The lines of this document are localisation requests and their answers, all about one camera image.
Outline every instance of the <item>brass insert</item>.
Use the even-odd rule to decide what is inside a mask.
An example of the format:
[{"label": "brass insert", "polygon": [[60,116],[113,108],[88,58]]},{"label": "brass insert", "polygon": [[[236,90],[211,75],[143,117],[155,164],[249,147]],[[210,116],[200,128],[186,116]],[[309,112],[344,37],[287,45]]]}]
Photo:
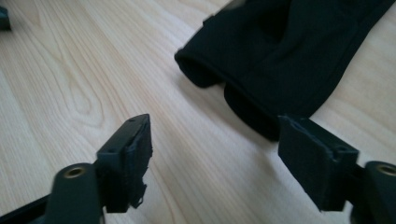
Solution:
[{"label": "brass insert", "polygon": [[378,165],[376,169],[382,174],[396,176],[396,168],[394,166]]},{"label": "brass insert", "polygon": [[66,171],[64,173],[64,178],[76,178],[78,176],[83,175],[84,173],[85,173],[85,168],[79,166]]}]

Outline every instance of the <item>black fabric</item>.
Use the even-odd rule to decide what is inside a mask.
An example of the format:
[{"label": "black fabric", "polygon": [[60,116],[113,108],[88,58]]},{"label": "black fabric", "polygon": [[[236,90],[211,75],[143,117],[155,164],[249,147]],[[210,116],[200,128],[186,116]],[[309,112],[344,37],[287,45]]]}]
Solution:
[{"label": "black fabric", "polygon": [[277,115],[311,116],[393,2],[246,1],[204,21],[175,59],[199,87],[226,82],[231,109],[277,140]]}]

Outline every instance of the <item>wooden table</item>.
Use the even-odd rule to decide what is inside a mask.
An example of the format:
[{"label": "wooden table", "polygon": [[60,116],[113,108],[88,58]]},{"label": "wooden table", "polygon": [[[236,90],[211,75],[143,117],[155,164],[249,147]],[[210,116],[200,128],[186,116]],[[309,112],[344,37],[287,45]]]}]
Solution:
[{"label": "wooden table", "polygon": [[[149,113],[144,203],[107,223],[348,223],[320,213],[268,142],[201,90],[173,56],[227,0],[0,0],[0,215],[50,192],[53,176]],[[373,28],[312,120],[396,163],[396,6]]]}]

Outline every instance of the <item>wood grain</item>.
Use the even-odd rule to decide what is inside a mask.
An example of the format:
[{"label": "wood grain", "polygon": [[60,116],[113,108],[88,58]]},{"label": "wood grain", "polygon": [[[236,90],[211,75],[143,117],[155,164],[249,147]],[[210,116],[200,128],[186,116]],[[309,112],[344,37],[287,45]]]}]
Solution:
[{"label": "wood grain", "polygon": [[[320,213],[270,143],[201,90],[173,55],[227,0],[2,0],[0,215],[150,113],[144,203],[107,223],[348,223]],[[396,163],[396,6],[374,27],[314,121],[370,160]]]}]

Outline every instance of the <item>clamp jaw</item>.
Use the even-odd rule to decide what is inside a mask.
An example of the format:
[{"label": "clamp jaw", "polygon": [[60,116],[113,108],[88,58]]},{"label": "clamp jaw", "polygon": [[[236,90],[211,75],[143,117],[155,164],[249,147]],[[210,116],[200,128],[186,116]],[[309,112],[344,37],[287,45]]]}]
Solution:
[{"label": "clamp jaw", "polygon": [[149,115],[126,120],[97,152],[94,164],[77,163],[54,178],[50,195],[0,217],[0,224],[98,224],[143,202],[143,175],[152,156]]},{"label": "clamp jaw", "polygon": [[396,223],[395,165],[362,168],[356,148],[312,120],[287,115],[279,122],[279,157],[320,211],[342,211],[350,201],[352,223]]}]

